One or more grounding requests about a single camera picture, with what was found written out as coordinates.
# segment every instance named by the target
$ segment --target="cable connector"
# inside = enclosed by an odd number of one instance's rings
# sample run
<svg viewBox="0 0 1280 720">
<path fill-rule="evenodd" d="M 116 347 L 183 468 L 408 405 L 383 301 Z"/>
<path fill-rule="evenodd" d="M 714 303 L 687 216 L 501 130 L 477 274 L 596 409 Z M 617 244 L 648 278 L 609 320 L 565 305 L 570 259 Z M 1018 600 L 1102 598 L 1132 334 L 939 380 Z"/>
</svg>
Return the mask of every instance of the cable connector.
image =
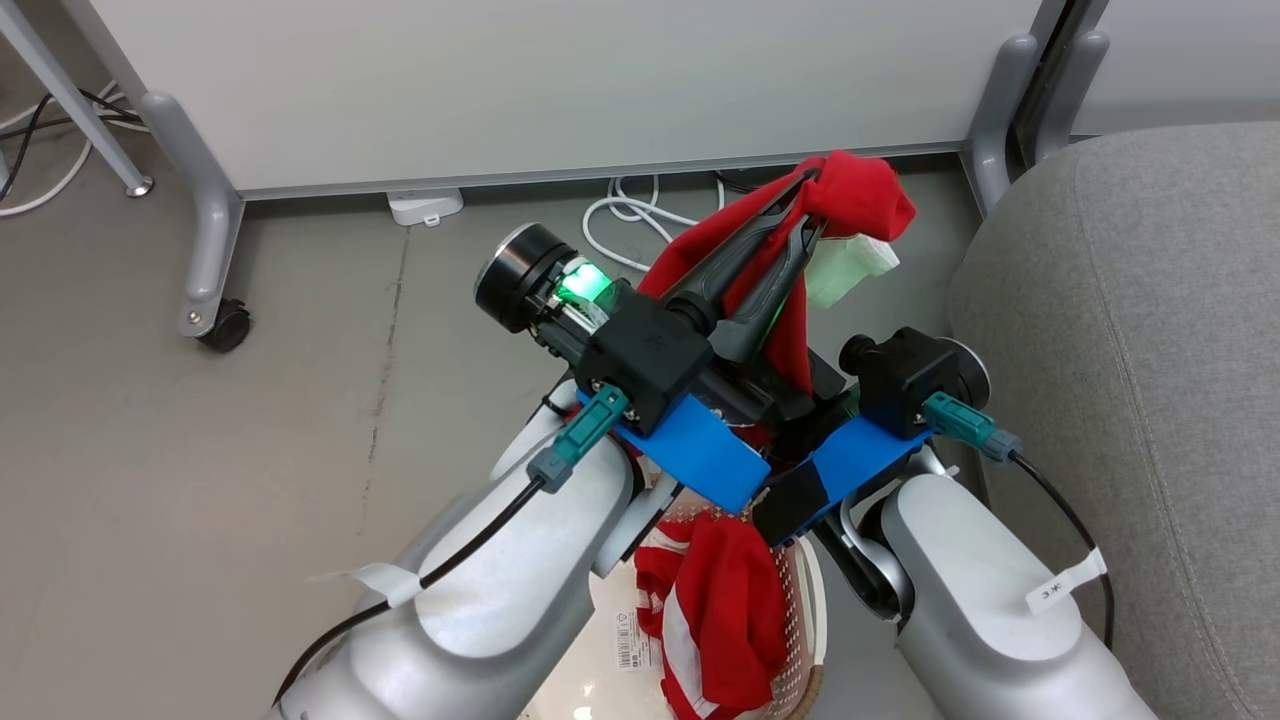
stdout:
<svg viewBox="0 0 1280 720">
<path fill-rule="evenodd" d="M 1023 448 L 1021 438 L 1000 429 L 991 416 L 945 392 L 936 392 L 924 401 L 924 421 L 940 436 L 955 438 L 1001 465 L 1011 462 L 1010 456 Z"/>
<path fill-rule="evenodd" d="M 631 401 L 621 389 L 611 384 L 602 386 L 582 411 L 556 436 L 552 445 L 539 450 L 529 461 L 529 479 L 540 480 L 543 489 L 549 493 L 557 492 L 573 474 L 577 461 L 608 434 L 630 406 Z"/>
</svg>

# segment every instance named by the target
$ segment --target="white board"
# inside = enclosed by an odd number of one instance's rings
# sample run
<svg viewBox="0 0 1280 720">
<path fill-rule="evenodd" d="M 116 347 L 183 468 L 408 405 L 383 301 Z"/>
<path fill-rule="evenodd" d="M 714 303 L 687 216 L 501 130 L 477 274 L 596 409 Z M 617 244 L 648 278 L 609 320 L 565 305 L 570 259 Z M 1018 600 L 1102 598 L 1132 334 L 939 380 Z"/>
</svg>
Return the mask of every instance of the white board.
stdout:
<svg viewBox="0 0 1280 720">
<path fill-rule="evenodd" d="M 1280 1 L 1114 0 L 1073 135 L 1280 120 Z"/>
<path fill-rule="evenodd" d="M 955 145 L 1038 0 L 91 0 L 242 191 Z"/>
</svg>

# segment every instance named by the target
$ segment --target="green light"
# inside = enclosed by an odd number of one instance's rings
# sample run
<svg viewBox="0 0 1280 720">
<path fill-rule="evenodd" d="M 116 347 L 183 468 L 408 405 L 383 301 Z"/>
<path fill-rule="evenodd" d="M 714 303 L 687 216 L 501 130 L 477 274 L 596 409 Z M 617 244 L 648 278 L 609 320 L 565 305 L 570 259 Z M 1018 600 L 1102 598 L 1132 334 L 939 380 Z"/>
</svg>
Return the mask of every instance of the green light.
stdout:
<svg viewBox="0 0 1280 720">
<path fill-rule="evenodd" d="M 576 295 L 584 300 L 595 300 L 604 288 L 613 284 L 608 275 L 590 263 L 582 263 L 572 273 L 561 279 L 557 295 Z"/>
</svg>

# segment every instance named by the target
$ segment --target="gray sofa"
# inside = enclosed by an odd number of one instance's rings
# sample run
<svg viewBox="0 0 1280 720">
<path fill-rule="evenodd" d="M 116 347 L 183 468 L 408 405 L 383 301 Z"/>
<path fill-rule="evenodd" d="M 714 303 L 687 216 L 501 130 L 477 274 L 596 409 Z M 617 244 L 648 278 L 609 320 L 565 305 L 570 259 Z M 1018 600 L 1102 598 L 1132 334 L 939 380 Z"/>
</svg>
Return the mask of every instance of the gray sofa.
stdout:
<svg viewBox="0 0 1280 720">
<path fill-rule="evenodd" d="M 1052 156 L 987 218 L 950 309 L 989 413 L 1097 537 L 1152 710 L 1280 719 L 1280 124 Z M 1032 482 L 987 484 L 1052 568 L 1084 556 Z M 1076 596 L 1101 635 L 1097 585 Z"/>
</svg>

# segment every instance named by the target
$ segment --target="floor crack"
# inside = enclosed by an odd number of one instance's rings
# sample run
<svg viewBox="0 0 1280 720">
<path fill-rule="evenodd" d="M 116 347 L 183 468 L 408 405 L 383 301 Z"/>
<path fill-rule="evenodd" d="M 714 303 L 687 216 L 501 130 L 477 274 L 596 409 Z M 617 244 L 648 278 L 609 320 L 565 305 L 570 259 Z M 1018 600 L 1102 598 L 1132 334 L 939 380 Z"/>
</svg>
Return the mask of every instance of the floor crack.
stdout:
<svg viewBox="0 0 1280 720">
<path fill-rule="evenodd" d="M 383 423 L 383 409 L 387 406 L 387 395 L 390 389 L 392 374 L 396 372 L 396 324 L 399 320 L 399 297 L 404 290 L 404 265 L 408 260 L 408 228 L 404 229 L 404 245 L 401 247 L 401 266 L 396 275 L 396 299 L 392 301 L 392 327 L 387 331 L 387 355 L 383 359 L 381 370 L 378 373 L 378 400 L 374 404 L 374 430 L 369 438 L 369 474 L 365 478 L 365 492 L 360 496 L 360 528 L 356 537 L 365 533 L 365 521 L 369 519 L 369 493 L 374 489 L 374 456 L 378 454 L 378 429 Z"/>
</svg>

